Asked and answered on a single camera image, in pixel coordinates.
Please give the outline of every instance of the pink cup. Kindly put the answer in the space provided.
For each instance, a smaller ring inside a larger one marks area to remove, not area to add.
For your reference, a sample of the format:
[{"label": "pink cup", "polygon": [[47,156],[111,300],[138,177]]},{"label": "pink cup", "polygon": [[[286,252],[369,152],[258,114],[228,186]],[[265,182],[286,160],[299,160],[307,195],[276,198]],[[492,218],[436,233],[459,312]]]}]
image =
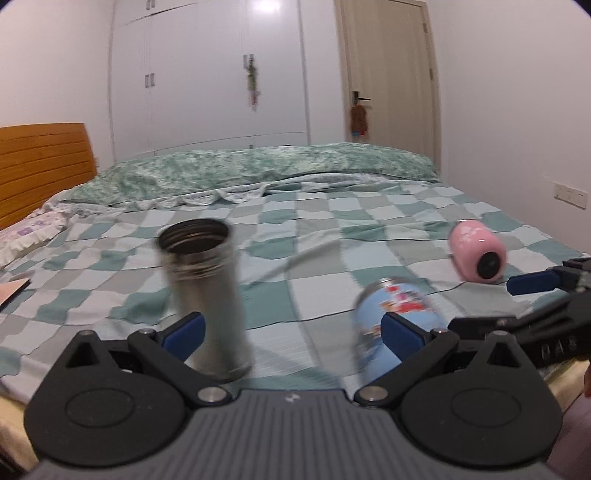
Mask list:
[{"label": "pink cup", "polygon": [[494,283],[507,264],[507,249],[499,238],[478,220],[461,220],[449,236],[452,261],[465,281]]}]

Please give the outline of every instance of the hanging decoration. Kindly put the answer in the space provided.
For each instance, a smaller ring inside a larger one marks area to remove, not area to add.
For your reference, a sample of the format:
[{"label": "hanging decoration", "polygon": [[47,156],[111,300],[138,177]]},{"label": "hanging decoration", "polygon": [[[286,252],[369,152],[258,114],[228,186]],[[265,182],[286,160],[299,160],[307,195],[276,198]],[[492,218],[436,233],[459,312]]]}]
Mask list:
[{"label": "hanging decoration", "polygon": [[353,105],[351,109],[351,133],[353,139],[357,140],[360,136],[364,137],[368,130],[367,111],[360,104]]},{"label": "hanging decoration", "polygon": [[248,91],[250,92],[250,102],[253,110],[256,110],[258,98],[261,92],[257,88],[258,71],[255,67],[255,56],[251,53],[248,57]]}]

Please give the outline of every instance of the checkered bedsheet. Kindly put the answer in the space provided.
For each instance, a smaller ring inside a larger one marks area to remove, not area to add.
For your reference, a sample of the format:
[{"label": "checkered bedsheet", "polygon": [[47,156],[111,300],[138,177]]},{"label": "checkered bedsheet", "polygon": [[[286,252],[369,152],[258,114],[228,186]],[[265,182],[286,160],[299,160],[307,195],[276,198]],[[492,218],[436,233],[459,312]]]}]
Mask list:
[{"label": "checkered bedsheet", "polygon": [[175,321],[153,238],[166,225],[226,219],[240,250],[239,281],[255,366],[237,387],[333,388],[360,383],[352,309],[365,286],[407,277],[449,321],[522,314],[548,296],[511,297],[503,284],[462,283],[449,259],[455,221],[478,218],[507,246],[506,277],[578,252],[499,209],[439,184],[401,181],[375,190],[288,192],[234,205],[115,212],[75,221],[49,245],[9,265],[0,281],[31,285],[0,313],[0,376],[27,401],[81,329],[102,339]]}]

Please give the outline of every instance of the wardrobe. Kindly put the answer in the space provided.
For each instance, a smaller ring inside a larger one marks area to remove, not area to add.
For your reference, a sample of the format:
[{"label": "wardrobe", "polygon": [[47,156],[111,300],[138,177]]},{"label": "wardrobe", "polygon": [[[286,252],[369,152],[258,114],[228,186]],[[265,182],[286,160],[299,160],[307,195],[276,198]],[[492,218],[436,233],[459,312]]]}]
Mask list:
[{"label": "wardrobe", "polygon": [[111,50],[116,160],[307,145],[304,78],[298,0],[117,0]]}]

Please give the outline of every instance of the door frame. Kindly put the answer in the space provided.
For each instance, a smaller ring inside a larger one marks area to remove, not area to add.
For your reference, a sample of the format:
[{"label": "door frame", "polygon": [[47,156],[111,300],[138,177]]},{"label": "door frame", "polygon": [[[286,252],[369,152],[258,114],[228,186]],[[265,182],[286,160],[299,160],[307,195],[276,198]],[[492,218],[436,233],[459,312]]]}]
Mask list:
[{"label": "door frame", "polygon": [[[399,4],[414,5],[421,8],[423,16],[423,23],[427,26],[427,50],[429,55],[429,63],[433,69],[433,80],[431,81],[431,91],[433,95],[433,138],[435,158],[432,158],[435,167],[441,173],[441,107],[440,107],[440,92],[439,92],[439,74],[437,71],[437,60],[435,55],[435,45],[433,41],[431,20],[427,2],[424,0],[388,0],[398,2]],[[335,13],[337,30],[339,34],[339,53],[340,53],[340,69],[341,78],[343,80],[343,104],[345,106],[345,138],[347,141],[352,141],[352,135],[349,131],[350,110],[353,106],[351,98],[351,81],[349,77],[349,50],[347,45],[347,32],[345,28],[345,12],[343,11],[343,1],[335,0]]]}]

